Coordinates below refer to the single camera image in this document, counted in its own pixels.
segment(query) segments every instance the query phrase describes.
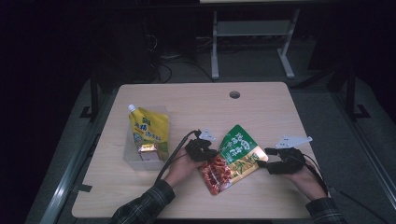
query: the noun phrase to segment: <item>table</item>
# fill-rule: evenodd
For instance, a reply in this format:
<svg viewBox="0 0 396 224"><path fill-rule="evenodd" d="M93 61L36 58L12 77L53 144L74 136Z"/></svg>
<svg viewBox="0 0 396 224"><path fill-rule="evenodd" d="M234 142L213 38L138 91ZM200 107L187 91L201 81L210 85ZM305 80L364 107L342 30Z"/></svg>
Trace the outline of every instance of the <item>table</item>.
<svg viewBox="0 0 396 224"><path fill-rule="evenodd" d="M240 97L230 97L238 91ZM122 154L128 139L128 105L165 105L170 119L170 150L192 130L208 128L219 140L240 124L262 147L274 147L282 135L306 136L281 82L137 84L120 87L73 206L75 217L111 217L152 186L158 171L134 171ZM315 159L309 144L298 148ZM281 176L259 169L217 196L197 172L175 189L176 198L159 218L308 218L303 194Z"/></svg>

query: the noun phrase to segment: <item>snack bag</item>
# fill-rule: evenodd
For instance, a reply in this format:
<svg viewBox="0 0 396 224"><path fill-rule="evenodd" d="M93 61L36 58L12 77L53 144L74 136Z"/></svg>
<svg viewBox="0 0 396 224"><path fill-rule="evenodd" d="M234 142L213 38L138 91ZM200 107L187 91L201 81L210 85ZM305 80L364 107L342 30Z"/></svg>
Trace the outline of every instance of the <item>snack bag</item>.
<svg viewBox="0 0 396 224"><path fill-rule="evenodd" d="M268 161L268 156L240 125L235 125L221 142L219 155L198 169L210 193L217 195L258 169L256 160Z"/></svg>
<svg viewBox="0 0 396 224"><path fill-rule="evenodd" d="M134 105L128 108L134 143L142 161L166 161L169 156L168 116Z"/></svg>

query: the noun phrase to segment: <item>sleeve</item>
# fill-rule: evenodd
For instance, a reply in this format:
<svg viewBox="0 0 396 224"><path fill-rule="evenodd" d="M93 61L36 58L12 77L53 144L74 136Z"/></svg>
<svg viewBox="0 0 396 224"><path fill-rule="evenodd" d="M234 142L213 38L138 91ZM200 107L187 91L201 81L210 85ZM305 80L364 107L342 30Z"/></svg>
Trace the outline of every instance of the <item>sleeve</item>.
<svg viewBox="0 0 396 224"><path fill-rule="evenodd" d="M332 198L316 199L308 203L305 207L315 224L347 223Z"/></svg>
<svg viewBox="0 0 396 224"><path fill-rule="evenodd" d="M161 211L175 198L172 188L160 180L140 198L120 207L110 219L110 224L152 223Z"/></svg>

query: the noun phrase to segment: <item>green snack bag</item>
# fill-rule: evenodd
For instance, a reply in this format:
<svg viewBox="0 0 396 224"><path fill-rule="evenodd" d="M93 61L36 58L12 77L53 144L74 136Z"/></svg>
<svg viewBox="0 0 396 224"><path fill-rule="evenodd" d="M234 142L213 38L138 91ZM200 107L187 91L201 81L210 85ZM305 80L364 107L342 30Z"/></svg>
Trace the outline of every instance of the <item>green snack bag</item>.
<svg viewBox="0 0 396 224"><path fill-rule="evenodd" d="M235 125L219 147L220 154L199 167L211 194L217 195L259 168L256 160L268 161L268 156L240 126Z"/></svg>

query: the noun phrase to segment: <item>table hole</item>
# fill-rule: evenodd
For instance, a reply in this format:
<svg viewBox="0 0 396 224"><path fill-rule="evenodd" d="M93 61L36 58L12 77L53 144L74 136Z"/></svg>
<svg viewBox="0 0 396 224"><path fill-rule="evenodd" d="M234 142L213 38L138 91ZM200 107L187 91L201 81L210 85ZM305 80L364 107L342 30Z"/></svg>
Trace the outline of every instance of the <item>table hole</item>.
<svg viewBox="0 0 396 224"><path fill-rule="evenodd" d="M230 97L233 99L238 99L241 96L241 93L239 91L230 91Z"/></svg>

